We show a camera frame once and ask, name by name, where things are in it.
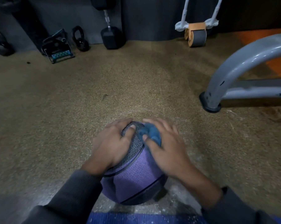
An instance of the person's right hand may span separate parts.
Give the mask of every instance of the person's right hand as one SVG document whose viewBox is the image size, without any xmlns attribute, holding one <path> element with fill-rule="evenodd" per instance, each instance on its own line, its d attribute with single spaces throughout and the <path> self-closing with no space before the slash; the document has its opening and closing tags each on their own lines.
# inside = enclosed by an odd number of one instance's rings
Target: person's right hand
<svg viewBox="0 0 281 224">
<path fill-rule="evenodd" d="M 143 141 L 150 148 L 153 158 L 160 169 L 170 177 L 181 179 L 189 170 L 196 169 L 188 158 L 186 145 L 175 125 L 158 119 L 144 119 L 144 122 L 154 124 L 161 135 L 161 147 L 147 135 Z"/>
</svg>

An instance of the blue mat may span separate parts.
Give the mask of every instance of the blue mat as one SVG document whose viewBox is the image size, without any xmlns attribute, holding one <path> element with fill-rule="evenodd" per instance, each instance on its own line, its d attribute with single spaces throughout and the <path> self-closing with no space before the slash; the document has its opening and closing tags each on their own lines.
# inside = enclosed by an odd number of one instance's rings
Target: blue mat
<svg viewBox="0 0 281 224">
<path fill-rule="evenodd" d="M 281 218 L 275 218 L 281 224 Z M 87 224 L 208 224 L 198 215 L 146 215 L 125 213 L 94 213 L 89 216 Z"/>
</svg>

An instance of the purple medicine ball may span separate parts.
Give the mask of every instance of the purple medicine ball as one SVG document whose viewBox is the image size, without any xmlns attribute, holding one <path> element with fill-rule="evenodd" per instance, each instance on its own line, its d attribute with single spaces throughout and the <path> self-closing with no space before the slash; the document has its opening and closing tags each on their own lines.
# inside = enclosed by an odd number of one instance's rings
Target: purple medicine ball
<svg viewBox="0 0 281 224">
<path fill-rule="evenodd" d="M 107 170 L 101 180 L 103 194 L 110 200 L 123 205 L 137 205 L 154 198 L 164 187 L 167 176 L 155 163 L 150 150 L 137 133 L 144 126 L 140 122 L 128 124 L 122 136 L 131 125 L 136 126 L 128 154 L 116 166 Z"/>
</svg>

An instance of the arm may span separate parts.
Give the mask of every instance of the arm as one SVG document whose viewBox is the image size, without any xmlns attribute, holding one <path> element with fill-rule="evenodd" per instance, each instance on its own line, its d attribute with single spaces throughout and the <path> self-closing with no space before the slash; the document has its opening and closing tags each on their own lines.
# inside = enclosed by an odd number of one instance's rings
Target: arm
<svg viewBox="0 0 281 224">
<path fill-rule="evenodd" d="M 85 224 L 102 191 L 103 174 L 128 152 L 135 126 L 123 137 L 121 132 L 131 121 L 121 119 L 108 124 L 94 139 L 93 154 L 81 169 L 71 175 L 47 205 L 34 207 L 23 224 Z"/>
<path fill-rule="evenodd" d="M 254 211 L 230 188 L 219 188 L 189 160 L 186 145 L 176 126 L 163 119 L 144 119 L 154 124 L 161 135 L 161 147 L 144 135 L 143 140 L 157 165 L 168 176 L 178 179 L 202 206 L 209 224 L 271 224 L 276 223 L 263 211 Z"/>
</svg>

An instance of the dumbbell handle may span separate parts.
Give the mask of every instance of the dumbbell handle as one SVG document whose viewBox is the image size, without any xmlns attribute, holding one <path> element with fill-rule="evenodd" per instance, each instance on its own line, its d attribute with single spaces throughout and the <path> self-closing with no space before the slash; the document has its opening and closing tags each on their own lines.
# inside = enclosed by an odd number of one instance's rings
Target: dumbbell handle
<svg viewBox="0 0 281 224">
<path fill-rule="evenodd" d="M 107 27 L 109 31 L 112 31 L 111 27 L 110 27 L 110 21 L 109 21 L 109 17 L 108 17 L 108 13 L 107 10 L 103 10 L 104 11 L 104 15 L 105 15 L 105 21 L 107 22 Z"/>
</svg>

